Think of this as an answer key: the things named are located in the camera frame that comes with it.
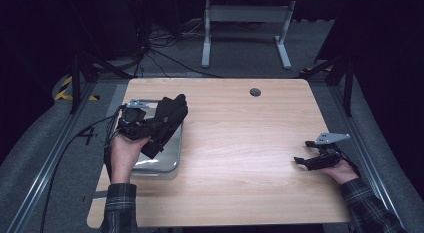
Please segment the aluminium floor rail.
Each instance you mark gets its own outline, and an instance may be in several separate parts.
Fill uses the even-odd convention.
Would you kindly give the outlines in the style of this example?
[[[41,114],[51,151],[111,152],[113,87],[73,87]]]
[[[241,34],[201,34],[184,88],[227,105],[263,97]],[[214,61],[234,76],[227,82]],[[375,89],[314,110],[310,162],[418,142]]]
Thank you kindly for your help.
[[[9,224],[8,228],[5,230],[5,233],[22,233],[29,219],[29,216],[33,212],[36,204],[42,196],[45,187],[50,182],[53,171],[59,162],[61,154],[64,152],[66,140],[74,128],[74,125],[90,95],[92,94],[95,86],[95,83],[87,83],[83,87],[81,97],[79,98],[79,105],[76,107],[73,113],[69,114],[66,118],[60,133],[57,135],[55,142],[49,151],[49,154],[47,155],[41,169],[35,175],[28,193],[23,199],[17,213],[15,214],[15,217]]]
[[[337,111],[348,129],[348,133],[351,136],[351,141],[353,142],[353,145],[355,146],[355,149],[357,151],[356,155],[360,163],[361,169],[363,170],[366,179],[370,183],[373,192],[383,202],[384,206],[389,211],[391,211],[397,218],[399,218],[397,209],[388,194],[385,184],[383,183],[381,177],[378,174],[377,168],[375,167],[371,157],[369,156],[369,152],[366,149],[366,146],[359,135],[359,131],[355,125],[355,122],[345,112],[341,93],[338,91],[337,87],[329,86],[328,89],[332,96],[332,99],[336,104]]]

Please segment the metal tray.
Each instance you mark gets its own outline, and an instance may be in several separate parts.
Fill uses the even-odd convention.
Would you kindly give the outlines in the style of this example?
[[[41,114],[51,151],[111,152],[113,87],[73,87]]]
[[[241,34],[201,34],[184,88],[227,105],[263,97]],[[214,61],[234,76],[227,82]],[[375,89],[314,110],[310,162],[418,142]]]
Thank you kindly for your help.
[[[146,110],[145,118],[151,119],[155,116],[158,103],[156,100],[142,100],[148,102],[149,109]],[[181,156],[182,126],[180,125],[174,135],[159,152],[155,158],[150,159],[140,152],[139,159],[133,168],[137,175],[171,174],[176,170]]]

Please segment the white metal table frame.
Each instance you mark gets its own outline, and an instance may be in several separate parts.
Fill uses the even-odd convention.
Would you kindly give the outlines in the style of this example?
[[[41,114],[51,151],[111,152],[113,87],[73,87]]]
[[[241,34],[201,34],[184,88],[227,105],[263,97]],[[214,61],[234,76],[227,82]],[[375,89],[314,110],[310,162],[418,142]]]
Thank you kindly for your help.
[[[282,31],[274,37],[281,62],[284,69],[292,67],[286,47],[285,39],[296,6],[295,1],[290,1],[285,6],[247,6],[247,5],[213,5],[211,0],[205,0],[204,27],[201,66],[208,68],[211,55],[211,23],[212,22],[255,22],[278,23]]]

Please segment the black glove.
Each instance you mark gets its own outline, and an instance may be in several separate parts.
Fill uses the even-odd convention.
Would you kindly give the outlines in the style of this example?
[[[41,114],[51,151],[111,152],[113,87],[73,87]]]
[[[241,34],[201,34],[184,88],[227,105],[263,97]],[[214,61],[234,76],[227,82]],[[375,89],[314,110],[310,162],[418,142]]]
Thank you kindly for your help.
[[[186,96],[179,94],[175,99],[164,97],[157,105],[155,116],[146,121],[153,128],[150,141],[141,152],[153,159],[168,143],[188,114]]]

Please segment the black metal stand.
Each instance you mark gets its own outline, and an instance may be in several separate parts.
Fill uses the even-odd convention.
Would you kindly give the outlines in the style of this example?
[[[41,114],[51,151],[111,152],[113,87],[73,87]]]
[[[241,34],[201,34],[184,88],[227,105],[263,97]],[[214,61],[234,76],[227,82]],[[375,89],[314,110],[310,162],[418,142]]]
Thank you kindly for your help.
[[[81,80],[83,76],[88,83],[96,83],[99,74],[98,70],[95,69],[94,65],[100,65],[105,68],[108,72],[114,73],[122,79],[133,79],[133,76],[125,73],[123,70],[113,66],[107,61],[91,55],[87,52],[78,52],[72,61],[71,65],[71,76],[72,76],[72,108],[70,113],[74,114],[82,103],[81,96]]]
[[[352,59],[349,55],[335,57],[334,59],[327,60],[311,69],[304,68],[297,76],[297,79],[308,79],[320,72],[323,72],[327,68],[330,68],[330,73],[325,79],[328,86],[337,86],[341,80],[344,80],[342,103],[345,113],[348,117],[351,117],[351,97],[354,72],[352,69]]]

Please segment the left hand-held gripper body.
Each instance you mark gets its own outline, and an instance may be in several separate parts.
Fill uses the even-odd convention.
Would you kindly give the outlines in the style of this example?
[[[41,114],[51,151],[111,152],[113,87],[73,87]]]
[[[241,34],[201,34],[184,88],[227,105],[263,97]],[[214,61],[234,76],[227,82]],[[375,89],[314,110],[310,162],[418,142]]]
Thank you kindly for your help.
[[[118,131],[131,140],[151,136],[154,127],[145,118],[147,109],[148,102],[131,99],[123,106],[121,117],[118,119]]]

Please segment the person's left hand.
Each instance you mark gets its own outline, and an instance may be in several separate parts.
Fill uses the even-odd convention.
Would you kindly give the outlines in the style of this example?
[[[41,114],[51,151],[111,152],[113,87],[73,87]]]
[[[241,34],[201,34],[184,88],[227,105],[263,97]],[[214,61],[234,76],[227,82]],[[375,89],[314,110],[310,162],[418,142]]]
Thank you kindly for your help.
[[[149,142],[145,137],[131,140],[122,134],[117,134],[111,142],[111,183],[129,183],[132,169],[138,161],[141,149]]]

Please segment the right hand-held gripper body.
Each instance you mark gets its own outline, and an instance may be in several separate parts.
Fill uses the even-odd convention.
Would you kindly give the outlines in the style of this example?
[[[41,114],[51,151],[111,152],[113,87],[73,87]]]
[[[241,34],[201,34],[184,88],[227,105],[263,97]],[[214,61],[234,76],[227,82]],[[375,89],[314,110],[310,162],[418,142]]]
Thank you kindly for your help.
[[[321,145],[320,148],[316,148],[319,155],[317,157],[310,158],[311,162],[309,165],[306,165],[306,168],[311,171],[337,165],[344,157],[343,152],[337,146],[337,142],[347,140],[349,138],[349,134],[322,132],[315,140],[317,144]]]

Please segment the person's right hand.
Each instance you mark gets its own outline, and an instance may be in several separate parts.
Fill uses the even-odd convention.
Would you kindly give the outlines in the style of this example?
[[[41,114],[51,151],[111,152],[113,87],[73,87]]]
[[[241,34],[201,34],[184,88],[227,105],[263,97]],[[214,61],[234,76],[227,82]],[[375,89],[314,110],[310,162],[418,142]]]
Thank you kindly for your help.
[[[320,169],[320,172],[333,178],[339,185],[358,178],[358,174],[345,160],[333,167]]]

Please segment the yellow black hazard tape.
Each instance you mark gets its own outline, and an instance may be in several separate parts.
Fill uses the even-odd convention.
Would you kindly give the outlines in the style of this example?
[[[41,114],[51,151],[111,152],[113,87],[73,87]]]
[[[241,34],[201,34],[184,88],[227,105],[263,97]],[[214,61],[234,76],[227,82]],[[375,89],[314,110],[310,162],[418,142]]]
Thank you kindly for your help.
[[[72,82],[72,76],[68,76],[62,83],[58,93],[55,95],[55,100],[73,100],[73,96],[71,94],[67,94],[66,91]],[[89,97],[89,101],[98,101],[100,100],[99,95],[91,95]]]

